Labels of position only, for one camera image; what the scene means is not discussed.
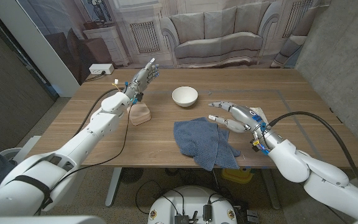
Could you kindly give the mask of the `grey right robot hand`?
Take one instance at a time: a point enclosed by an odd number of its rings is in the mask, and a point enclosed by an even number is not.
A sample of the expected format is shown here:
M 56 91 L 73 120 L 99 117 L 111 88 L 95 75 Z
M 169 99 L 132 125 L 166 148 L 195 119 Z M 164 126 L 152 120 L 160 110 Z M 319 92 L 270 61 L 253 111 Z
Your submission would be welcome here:
M 209 115 L 208 118 L 234 131 L 235 133 L 250 132 L 253 139 L 250 143 L 254 149 L 262 151 L 264 154 L 273 152 L 283 147 L 284 140 L 277 134 L 253 109 L 246 106 L 227 101 L 217 101 L 208 106 L 221 108 L 230 112 L 234 119 L 226 119 L 221 116 Z

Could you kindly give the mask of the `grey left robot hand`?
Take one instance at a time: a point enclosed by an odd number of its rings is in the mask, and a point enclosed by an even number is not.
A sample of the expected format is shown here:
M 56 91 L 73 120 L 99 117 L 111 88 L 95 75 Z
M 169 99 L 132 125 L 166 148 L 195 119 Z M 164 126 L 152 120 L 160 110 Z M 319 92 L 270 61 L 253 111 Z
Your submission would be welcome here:
M 126 87 L 124 93 L 131 101 L 136 98 L 140 101 L 140 98 L 137 95 L 146 90 L 149 83 L 159 76 L 158 64 L 154 64 L 154 62 L 155 58 L 152 58 L 144 68 L 134 75 L 132 81 Z

